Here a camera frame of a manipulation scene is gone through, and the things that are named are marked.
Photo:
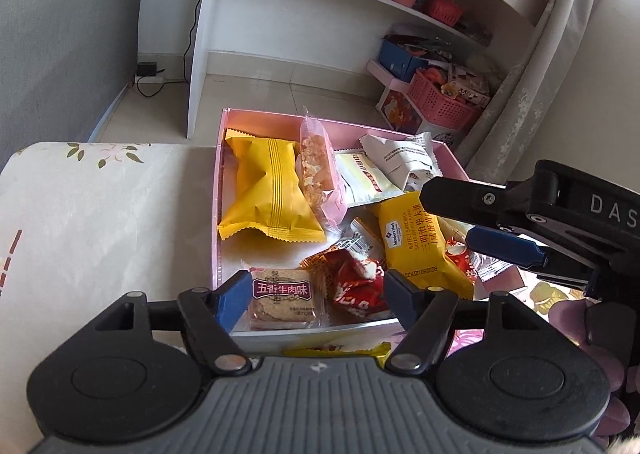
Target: baseboard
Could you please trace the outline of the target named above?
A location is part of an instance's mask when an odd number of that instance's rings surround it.
[[[247,53],[209,52],[207,73],[299,84],[375,100],[384,90],[371,75]]]
[[[187,79],[191,77],[191,63],[193,56],[187,55]],[[170,80],[183,78],[182,55],[172,53],[138,53],[138,62],[157,62],[158,69],[164,69],[162,76]]]
[[[91,133],[91,136],[89,136],[89,139],[87,140],[90,144],[92,144],[93,142],[97,142],[100,139],[100,137],[102,136],[102,133],[104,132],[104,129],[106,129],[107,124],[111,119],[111,115],[113,114],[113,111],[115,111],[116,108],[118,107],[118,104],[122,100],[122,97],[124,96],[124,93],[127,92],[128,88],[129,88],[129,85],[126,84],[118,93],[118,96],[115,98],[115,100],[109,105],[107,110],[104,112],[104,114],[102,115],[102,118],[100,119],[98,124],[95,126],[95,129],[93,130],[93,132]]]

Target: purple label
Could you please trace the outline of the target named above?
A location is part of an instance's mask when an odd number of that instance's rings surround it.
[[[311,300],[311,283],[308,280],[278,283],[266,282],[261,279],[254,280],[254,298],[260,299],[273,295],[297,295],[300,299]]]

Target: white snack package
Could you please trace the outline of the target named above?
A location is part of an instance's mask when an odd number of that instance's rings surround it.
[[[344,201],[348,208],[375,203],[402,194],[361,149],[335,153],[338,172],[344,180]]]
[[[360,143],[367,157],[403,191],[419,191],[433,177],[442,176],[430,132],[400,142],[366,134]]]

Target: tile floor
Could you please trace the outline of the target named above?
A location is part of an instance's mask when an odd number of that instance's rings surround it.
[[[157,86],[143,84],[151,94]],[[220,115],[225,108],[303,114],[304,107],[320,118],[366,126],[385,127],[375,100],[283,82],[208,75],[200,100],[193,139],[186,139],[187,84],[167,84],[152,98],[136,88],[127,91],[98,136],[99,142],[126,144],[190,144],[212,147],[218,139]]]

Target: red basket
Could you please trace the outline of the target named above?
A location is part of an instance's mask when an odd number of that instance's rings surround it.
[[[470,129],[482,113],[482,110],[475,106],[468,106],[443,95],[424,76],[423,69],[416,70],[407,97],[415,104],[427,122],[447,127],[447,129]]]
[[[449,0],[429,0],[424,13],[447,26],[453,26],[460,20],[462,8]]]

